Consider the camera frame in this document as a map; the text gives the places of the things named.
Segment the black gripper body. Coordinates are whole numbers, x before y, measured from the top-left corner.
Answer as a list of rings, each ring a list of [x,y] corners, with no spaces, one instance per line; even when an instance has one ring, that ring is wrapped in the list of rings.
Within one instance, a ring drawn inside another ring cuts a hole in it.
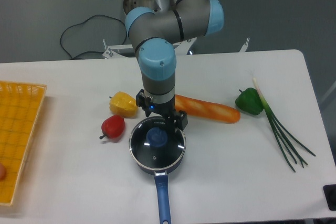
[[[147,100],[146,105],[146,116],[149,117],[151,113],[158,114],[168,120],[170,123],[175,121],[175,101],[171,100],[166,103],[153,103],[150,100]]]

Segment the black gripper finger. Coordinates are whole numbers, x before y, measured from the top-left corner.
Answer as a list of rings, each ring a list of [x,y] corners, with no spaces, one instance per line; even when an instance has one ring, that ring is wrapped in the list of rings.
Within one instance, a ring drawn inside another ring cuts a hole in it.
[[[145,112],[145,116],[149,117],[150,114],[152,113],[152,103],[151,103],[151,98],[147,97],[145,95],[145,92],[143,89],[141,89],[138,94],[135,97],[136,100],[136,105],[137,107],[140,107],[144,112]]]
[[[178,130],[183,131],[188,124],[187,113],[185,111],[173,110],[165,117],[165,128],[168,133],[175,133]]]

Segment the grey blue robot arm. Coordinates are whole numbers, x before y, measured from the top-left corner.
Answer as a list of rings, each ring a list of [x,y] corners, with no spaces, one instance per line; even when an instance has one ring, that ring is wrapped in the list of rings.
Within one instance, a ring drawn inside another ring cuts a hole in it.
[[[176,54],[180,41],[220,31],[224,12],[218,0],[173,0],[165,12],[138,4],[125,18],[127,37],[137,58],[143,89],[136,104],[146,115],[161,115],[169,132],[183,130],[187,115],[175,109]]]

